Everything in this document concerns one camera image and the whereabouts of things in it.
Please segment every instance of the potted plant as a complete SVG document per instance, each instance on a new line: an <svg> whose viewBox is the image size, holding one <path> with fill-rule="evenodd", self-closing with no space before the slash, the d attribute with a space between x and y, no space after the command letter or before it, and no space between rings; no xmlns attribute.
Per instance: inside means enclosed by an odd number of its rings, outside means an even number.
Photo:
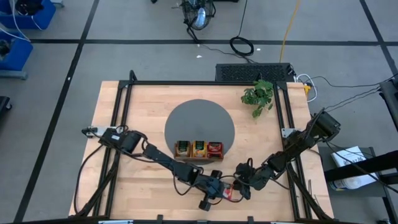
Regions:
<svg viewBox="0 0 398 224"><path fill-rule="evenodd" d="M258 105L253 111L253 118L260 116L264 107L268 110L272 108L272 96L274 95L273 84L264 80L254 81L254 88L247 88L244 90L244 95L241 97L242 103L247 105Z"/></svg>

